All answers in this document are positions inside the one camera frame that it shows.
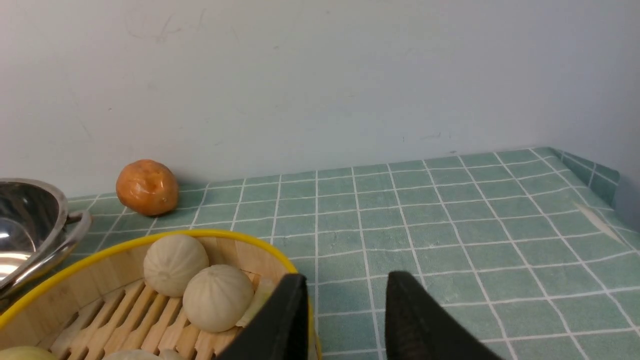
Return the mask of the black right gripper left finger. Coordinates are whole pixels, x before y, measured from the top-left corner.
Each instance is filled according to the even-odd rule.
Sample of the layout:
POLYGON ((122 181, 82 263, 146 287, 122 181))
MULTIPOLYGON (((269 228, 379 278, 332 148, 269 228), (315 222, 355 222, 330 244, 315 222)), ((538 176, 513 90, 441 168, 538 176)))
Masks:
POLYGON ((307 360, 309 299, 307 280, 299 273, 281 278, 247 328, 217 360, 307 360))

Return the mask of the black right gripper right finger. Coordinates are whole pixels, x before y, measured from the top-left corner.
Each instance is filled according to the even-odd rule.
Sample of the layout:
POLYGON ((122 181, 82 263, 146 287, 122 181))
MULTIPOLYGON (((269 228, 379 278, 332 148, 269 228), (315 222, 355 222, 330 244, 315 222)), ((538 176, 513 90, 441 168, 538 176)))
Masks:
POLYGON ((388 274, 385 351, 389 360, 499 360, 406 271, 388 274))

